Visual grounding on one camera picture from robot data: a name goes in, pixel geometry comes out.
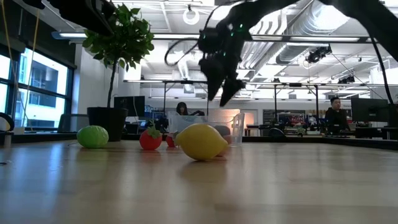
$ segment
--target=chair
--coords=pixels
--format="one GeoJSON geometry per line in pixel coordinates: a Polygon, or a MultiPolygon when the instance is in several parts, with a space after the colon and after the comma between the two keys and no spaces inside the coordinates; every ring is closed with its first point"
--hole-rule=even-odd
{"type": "Polygon", "coordinates": [[[77,133],[81,128],[89,126],[87,114],[63,114],[58,125],[58,133],[77,133]]]}

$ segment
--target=green ball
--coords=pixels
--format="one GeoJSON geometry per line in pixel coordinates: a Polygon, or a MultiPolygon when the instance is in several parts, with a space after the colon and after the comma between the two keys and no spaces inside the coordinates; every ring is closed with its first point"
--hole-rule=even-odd
{"type": "Polygon", "coordinates": [[[100,126],[87,126],[77,132],[77,141],[83,147],[96,149],[108,143],[108,132],[100,126]]]}

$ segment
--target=yellow lemon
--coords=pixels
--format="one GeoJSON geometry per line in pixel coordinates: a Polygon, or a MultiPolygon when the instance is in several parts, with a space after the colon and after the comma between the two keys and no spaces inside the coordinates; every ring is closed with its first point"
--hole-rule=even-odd
{"type": "Polygon", "coordinates": [[[184,153],[194,160],[206,161],[228,147],[227,141],[208,124],[193,124],[175,138],[184,153]]]}

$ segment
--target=person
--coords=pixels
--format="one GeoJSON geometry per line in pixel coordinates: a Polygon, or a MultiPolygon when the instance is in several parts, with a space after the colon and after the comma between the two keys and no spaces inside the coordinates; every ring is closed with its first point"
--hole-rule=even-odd
{"type": "Polygon", "coordinates": [[[176,112],[177,112],[179,115],[182,115],[182,116],[194,116],[194,115],[196,115],[196,114],[198,114],[199,116],[204,116],[204,115],[205,115],[204,112],[199,111],[199,110],[193,112],[192,114],[188,114],[187,104],[185,104],[184,102],[179,102],[179,103],[178,103],[177,108],[176,108],[176,112]]]}
{"type": "Polygon", "coordinates": [[[350,131],[346,113],[341,110],[341,100],[338,97],[330,99],[331,107],[325,115],[328,130],[331,133],[338,133],[340,131],[350,131]]]}

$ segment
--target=woman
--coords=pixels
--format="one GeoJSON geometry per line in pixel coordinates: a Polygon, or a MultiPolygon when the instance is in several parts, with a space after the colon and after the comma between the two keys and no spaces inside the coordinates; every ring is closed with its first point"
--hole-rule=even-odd
{"type": "Polygon", "coordinates": [[[179,115],[181,116],[193,116],[198,114],[199,116],[204,116],[205,113],[202,111],[195,111],[192,114],[188,114],[188,108],[187,105],[184,102],[179,102],[176,108],[176,111],[179,115]]]}

